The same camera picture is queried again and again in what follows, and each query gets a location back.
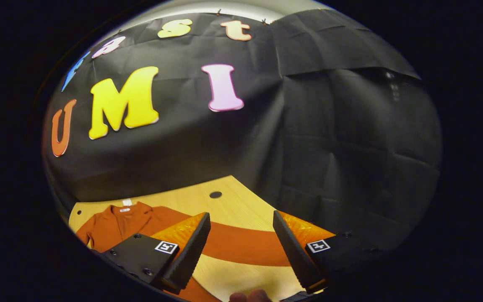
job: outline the human hand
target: human hand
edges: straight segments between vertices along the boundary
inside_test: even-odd
[[[264,290],[254,290],[249,296],[240,292],[230,295],[229,302],[272,302]]]

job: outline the wrinkled fabric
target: wrinkled fabric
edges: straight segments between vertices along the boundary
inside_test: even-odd
[[[177,19],[193,21],[190,33],[160,39],[161,26]],[[250,25],[252,39],[228,38],[219,24],[230,20]],[[396,247],[422,218],[441,164],[437,112],[414,69],[363,25],[330,10],[270,25],[192,13],[127,29],[91,53],[119,36],[127,38],[118,49],[87,57],[48,106],[43,156],[67,212],[76,201],[232,175],[280,211],[333,233],[353,231],[381,249]],[[234,67],[243,109],[210,111],[210,82],[201,71],[209,64]],[[159,122],[117,132],[109,126],[91,140],[91,87],[111,78],[120,90],[146,66],[159,68],[152,88]],[[51,118],[71,99],[69,145],[55,157]]]

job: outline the shirt sleeve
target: shirt sleeve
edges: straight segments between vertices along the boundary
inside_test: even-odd
[[[91,239],[92,229],[96,223],[96,215],[93,215],[84,225],[79,228],[75,234],[84,245],[88,244],[89,239]]]

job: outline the yellow letter m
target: yellow letter m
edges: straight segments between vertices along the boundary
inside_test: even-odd
[[[159,114],[152,107],[152,81],[156,74],[157,67],[137,69],[128,77],[120,93],[110,78],[92,86],[92,123],[88,137],[94,140],[107,135],[104,114],[113,130],[118,131],[126,106],[126,127],[136,128],[157,122]]]

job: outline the foam letter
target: foam letter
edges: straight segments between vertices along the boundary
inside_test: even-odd
[[[221,26],[226,27],[226,35],[232,40],[249,41],[252,38],[250,34],[245,34],[242,30],[250,29],[251,27],[247,24],[242,24],[241,21],[223,22]]]
[[[113,50],[119,48],[120,43],[125,39],[125,36],[120,36],[116,39],[113,39],[107,43],[105,43],[102,48],[100,48],[94,55],[92,55],[92,59],[101,56],[102,54],[109,54]]]
[[[63,138],[59,141],[57,132],[59,130],[59,117],[63,112],[61,109],[57,111],[52,118],[52,151],[55,157],[63,155],[68,147],[68,141],[70,139],[70,118],[72,117],[72,108],[75,105],[75,99],[69,101],[65,105],[65,122],[63,124]]]
[[[120,93],[110,78],[96,83],[91,89],[94,97],[88,137],[94,140],[107,135],[107,125],[104,124],[102,113],[105,113],[107,122],[113,130],[118,131],[126,106],[126,127],[136,128],[157,122],[159,114],[152,107],[152,81],[158,71],[158,68],[153,66],[137,69],[128,77]]]
[[[170,36],[183,36],[186,33],[190,32],[191,27],[188,25],[192,25],[193,21],[190,19],[182,19],[182,20],[174,20],[167,22],[163,25],[161,31],[158,32],[159,38],[168,38]]]
[[[63,88],[61,89],[61,92],[63,92],[63,90],[66,88],[66,86],[68,85],[70,80],[72,80],[73,75],[75,75],[75,71],[79,68],[79,66],[81,66],[81,63],[83,63],[83,60],[85,59],[85,57],[88,56],[88,54],[90,54],[90,53],[91,52],[86,53],[81,59],[79,59],[79,61],[77,61],[77,63],[68,72],[67,79],[65,80],[65,84],[63,84]]]
[[[223,64],[204,65],[201,68],[210,77],[212,100],[208,104],[211,111],[232,111],[243,108],[244,103],[236,96],[230,72],[234,67]]]

